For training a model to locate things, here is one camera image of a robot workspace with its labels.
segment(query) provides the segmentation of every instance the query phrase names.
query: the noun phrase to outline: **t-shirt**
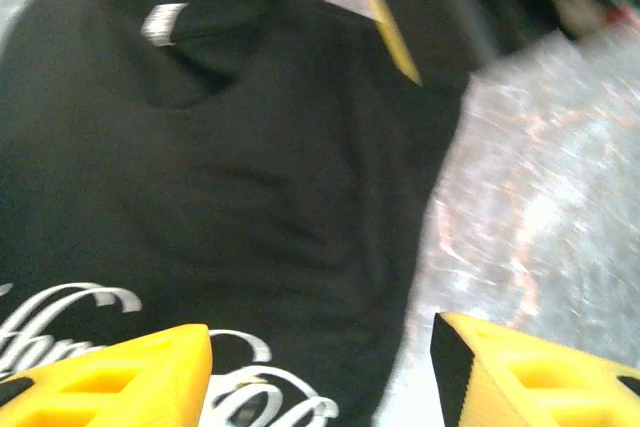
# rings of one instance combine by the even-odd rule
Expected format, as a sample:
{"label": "t-shirt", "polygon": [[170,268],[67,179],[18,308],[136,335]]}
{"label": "t-shirt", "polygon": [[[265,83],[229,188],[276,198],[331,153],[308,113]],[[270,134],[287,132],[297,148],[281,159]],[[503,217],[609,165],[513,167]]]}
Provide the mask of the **t-shirt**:
{"label": "t-shirt", "polygon": [[34,0],[0,62],[0,378],[203,323],[201,425],[371,425],[459,115],[422,81],[321,0]]}

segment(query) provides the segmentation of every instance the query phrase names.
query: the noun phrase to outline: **white clothing tag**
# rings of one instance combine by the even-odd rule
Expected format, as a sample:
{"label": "white clothing tag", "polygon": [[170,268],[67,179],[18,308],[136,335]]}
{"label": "white clothing tag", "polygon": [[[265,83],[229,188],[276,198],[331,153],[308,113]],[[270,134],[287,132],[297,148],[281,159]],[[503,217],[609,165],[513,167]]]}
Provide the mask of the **white clothing tag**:
{"label": "white clothing tag", "polygon": [[176,25],[178,15],[187,4],[156,5],[142,24],[142,35],[158,47],[173,45],[171,32]]}

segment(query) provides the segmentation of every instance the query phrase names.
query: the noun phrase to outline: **yellow plastic piece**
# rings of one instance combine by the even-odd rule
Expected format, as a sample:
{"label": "yellow plastic piece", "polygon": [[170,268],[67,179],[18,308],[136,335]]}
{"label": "yellow plastic piece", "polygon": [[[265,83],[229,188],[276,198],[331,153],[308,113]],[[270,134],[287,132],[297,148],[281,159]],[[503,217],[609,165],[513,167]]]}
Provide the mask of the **yellow plastic piece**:
{"label": "yellow plastic piece", "polygon": [[375,13],[376,24],[378,25],[380,35],[382,35],[382,38],[387,44],[389,53],[393,57],[396,66],[416,84],[421,84],[418,68],[411,58],[409,48],[400,33],[400,29],[393,18],[391,10],[389,10],[389,6],[384,0],[369,0],[369,3]]}
{"label": "yellow plastic piece", "polygon": [[[442,347],[473,355],[458,423],[447,427],[640,426],[640,394],[619,380],[637,389],[640,370],[463,314],[439,317],[460,339]],[[441,366],[439,387],[455,386],[451,367]],[[441,389],[443,410],[445,401]]]}
{"label": "yellow plastic piece", "polygon": [[204,325],[140,337],[14,376],[35,385],[0,408],[0,426],[195,427],[211,366]]}

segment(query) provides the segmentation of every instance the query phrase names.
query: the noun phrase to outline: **bubble wrap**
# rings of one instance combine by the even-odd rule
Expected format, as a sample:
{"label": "bubble wrap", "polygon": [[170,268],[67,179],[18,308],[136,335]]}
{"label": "bubble wrap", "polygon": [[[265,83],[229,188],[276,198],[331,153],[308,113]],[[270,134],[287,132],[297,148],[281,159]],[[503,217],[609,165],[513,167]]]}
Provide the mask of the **bubble wrap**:
{"label": "bubble wrap", "polygon": [[[0,47],[27,1],[0,0]],[[438,311],[640,367],[640,34],[619,34],[580,49],[550,38],[475,76],[425,213],[380,427],[442,426],[428,352]]]}

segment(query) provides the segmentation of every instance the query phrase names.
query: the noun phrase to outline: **black t-shirt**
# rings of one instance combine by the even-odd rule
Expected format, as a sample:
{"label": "black t-shirt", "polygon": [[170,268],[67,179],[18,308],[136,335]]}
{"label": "black t-shirt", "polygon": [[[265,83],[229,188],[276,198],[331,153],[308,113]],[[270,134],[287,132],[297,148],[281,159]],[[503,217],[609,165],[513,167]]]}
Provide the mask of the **black t-shirt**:
{"label": "black t-shirt", "polygon": [[202,425],[370,425],[459,114],[423,80],[320,0],[34,0],[0,63],[0,378],[205,323]]}

